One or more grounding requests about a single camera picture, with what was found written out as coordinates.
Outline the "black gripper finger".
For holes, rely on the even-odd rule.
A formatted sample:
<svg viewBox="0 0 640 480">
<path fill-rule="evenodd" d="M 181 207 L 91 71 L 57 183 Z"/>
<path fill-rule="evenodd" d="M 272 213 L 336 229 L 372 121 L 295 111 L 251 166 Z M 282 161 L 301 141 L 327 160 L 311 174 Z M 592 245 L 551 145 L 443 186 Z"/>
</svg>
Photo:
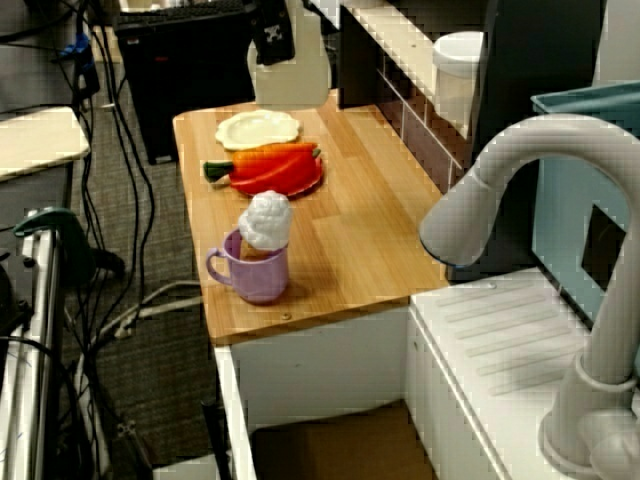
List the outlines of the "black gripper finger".
<svg viewBox="0 0 640 480">
<path fill-rule="evenodd" d="M 293 30 L 285 1 L 252 1 L 251 29 L 258 65 L 274 65 L 294 58 Z"/>
</svg>

